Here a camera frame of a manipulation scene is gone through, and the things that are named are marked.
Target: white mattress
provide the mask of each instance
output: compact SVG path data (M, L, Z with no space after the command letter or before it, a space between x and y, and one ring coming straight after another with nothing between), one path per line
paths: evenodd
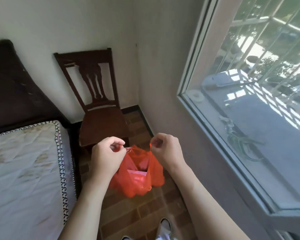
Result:
M75 201L69 137L59 121L0 134L0 239L57 239Z

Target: chair seat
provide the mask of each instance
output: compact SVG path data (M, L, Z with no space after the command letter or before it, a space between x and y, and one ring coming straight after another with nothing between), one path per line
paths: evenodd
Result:
M119 108L94 109L84 115L79 135L81 147L95 145L111 136L118 138L129 136L128 125Z

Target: person's left arm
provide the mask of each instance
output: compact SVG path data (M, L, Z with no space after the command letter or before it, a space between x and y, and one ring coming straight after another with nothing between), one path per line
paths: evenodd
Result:
M90 177L84 184L58 240L96 240L103 198L125 154L124 141L108 137L92 149Z

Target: plastic bag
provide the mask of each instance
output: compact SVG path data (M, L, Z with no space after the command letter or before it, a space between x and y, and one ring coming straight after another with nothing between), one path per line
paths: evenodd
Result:
M133 145L127 150L118 171L112 177L109 188L117 189L128 198L144 195L164 184L163 167L152 152Z

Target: white round object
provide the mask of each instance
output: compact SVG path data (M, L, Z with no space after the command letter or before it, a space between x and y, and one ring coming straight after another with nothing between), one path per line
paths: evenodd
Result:
M199 90L196 89L188 90L186 94L194 102L202 102L204 100L204 95Z

